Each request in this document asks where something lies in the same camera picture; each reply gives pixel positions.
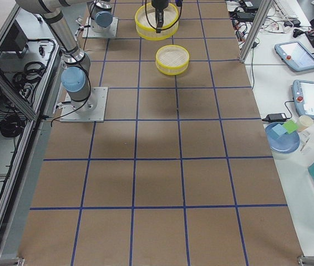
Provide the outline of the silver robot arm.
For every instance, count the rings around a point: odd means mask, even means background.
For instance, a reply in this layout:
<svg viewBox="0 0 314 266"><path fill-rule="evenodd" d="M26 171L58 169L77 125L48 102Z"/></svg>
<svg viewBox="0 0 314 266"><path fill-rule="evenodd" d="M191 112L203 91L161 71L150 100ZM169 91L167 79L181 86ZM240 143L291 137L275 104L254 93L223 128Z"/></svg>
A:
<svg viewBox="0 0 314 266"><path fill-rule="evenodd" d="M87 3L89 18L93 20L98 29L107 29L113 22L112 6L110 1L16 1L25 11L31 14L39 14L53 37L58 42L63 61L67 70L62 72L61 80L70 96L74 111L81 111L87 107L95 108L92 89L89 81L90 59L84 49L79 47L73 33L70 31L66 19L62 13L62 7L70 7L75 4ZM164 10L168 7L168 1L152 1L155 11L156 32L160 33L164 26ZM70 88L65 79L71 79Z"/></svg>
<svg viewBox="0 0 314 266"><path fill-rule="evenodd" d="M148 24L156 31L161 33L164 25L164 9L168 7L168 1L151 1L151 6L155 10L155 26L149 22L147 15L147 2L145 2L145 16ZM95 24L101 28L109 28L113 22L113 15L111 12L110 1L92 1L87 3L89 9L89 18L91 18Z"/></svg>

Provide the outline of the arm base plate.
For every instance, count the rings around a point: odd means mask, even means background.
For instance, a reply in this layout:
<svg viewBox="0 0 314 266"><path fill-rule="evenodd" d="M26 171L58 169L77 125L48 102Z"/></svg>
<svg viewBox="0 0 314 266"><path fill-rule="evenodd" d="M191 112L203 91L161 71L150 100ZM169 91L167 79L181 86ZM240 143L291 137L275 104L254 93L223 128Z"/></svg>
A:
<svg viewBox="0 0 314 266"><path fill-rule="evenodd" d="M65 101L69 104L62 108L60 122L104 122L105 110L108 98L108 87L92 87L91 95L88 101L72 102L68 93L65 95Z"/></svg>
<svg viewBox="0 0 314 266"><path fill-rule="evenodd" d="M113 21L108 27L99 26L94 20L87 18L86 28L83 30L82 37L88 39L111 39L117 36L118 17L113 17Z"/></svg>

